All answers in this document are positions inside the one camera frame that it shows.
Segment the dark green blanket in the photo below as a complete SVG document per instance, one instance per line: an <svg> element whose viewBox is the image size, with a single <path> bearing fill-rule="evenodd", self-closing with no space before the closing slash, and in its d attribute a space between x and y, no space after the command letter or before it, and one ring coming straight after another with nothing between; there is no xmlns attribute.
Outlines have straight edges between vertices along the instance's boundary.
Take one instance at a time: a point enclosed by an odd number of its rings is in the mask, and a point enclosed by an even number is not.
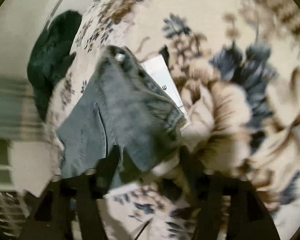
<svg viewBox="0 0 300 240"><path fill-rule="evenodd" d="M76 53L70 50L81 21L79 12L65 11L43 29L34 44L27 65L27 77L42 121L46 120L54 87L65 77L76 57Z"/></svg>

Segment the plaid curtain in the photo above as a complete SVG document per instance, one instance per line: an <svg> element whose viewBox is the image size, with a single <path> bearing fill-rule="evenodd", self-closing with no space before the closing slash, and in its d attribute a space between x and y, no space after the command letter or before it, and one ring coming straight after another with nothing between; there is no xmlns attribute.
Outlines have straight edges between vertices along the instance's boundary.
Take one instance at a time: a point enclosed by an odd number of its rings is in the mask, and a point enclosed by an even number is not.
<svg viewBox="0 0 300 240"><path fill-rule="evenodd" d="M51 176L42 122L25 80L0 77L0 227L17 239L30 211L24 197L39 196Z"/></svg>

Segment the white folded garment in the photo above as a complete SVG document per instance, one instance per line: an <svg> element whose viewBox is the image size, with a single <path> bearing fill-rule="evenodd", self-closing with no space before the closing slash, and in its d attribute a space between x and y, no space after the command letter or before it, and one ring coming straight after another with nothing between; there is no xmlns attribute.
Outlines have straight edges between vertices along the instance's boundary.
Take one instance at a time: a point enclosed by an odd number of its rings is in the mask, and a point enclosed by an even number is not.
<svg viewBox="0 0 300 240"><path fill-rule="evenodd" d="M174 101L176 106L182 111L186 122L189 122L184 104L181 100L177 87L170 75L168 67L162 55L155 56L145 62L142 67L151 76L151 78L162 88L162 90Z"/></svg>

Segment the floral bed blanket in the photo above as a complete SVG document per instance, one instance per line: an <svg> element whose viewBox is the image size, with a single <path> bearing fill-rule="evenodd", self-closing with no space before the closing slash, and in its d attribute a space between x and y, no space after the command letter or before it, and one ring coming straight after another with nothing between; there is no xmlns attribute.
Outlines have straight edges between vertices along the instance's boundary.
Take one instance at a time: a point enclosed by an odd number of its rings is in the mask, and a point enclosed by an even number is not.
<svg viewBox="0 0 300 240"><path fill-rule="evenodd" d="M293 0L93 0L55 88L47 130L82 97L104 50L140 64L162 55L186 113L172 155L99 200L107 239L193 239L200 209L180 164L186 147L204 173L248 180L279 239L300 234L300 10Z"/></svg>

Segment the blue denim jeans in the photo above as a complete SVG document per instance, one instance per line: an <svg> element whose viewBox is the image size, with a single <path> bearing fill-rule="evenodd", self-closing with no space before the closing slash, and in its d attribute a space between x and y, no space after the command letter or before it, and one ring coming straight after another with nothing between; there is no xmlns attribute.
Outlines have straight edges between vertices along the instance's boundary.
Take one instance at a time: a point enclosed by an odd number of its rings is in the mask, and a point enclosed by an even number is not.
<svg viewBox="0 0 300 240"><path fill-rule="evenodd" d="M82 97L57 131L61 175L95 167L120 149L112 188L131 183L172 155L183 114L126 47L108 46Z"/></svg>

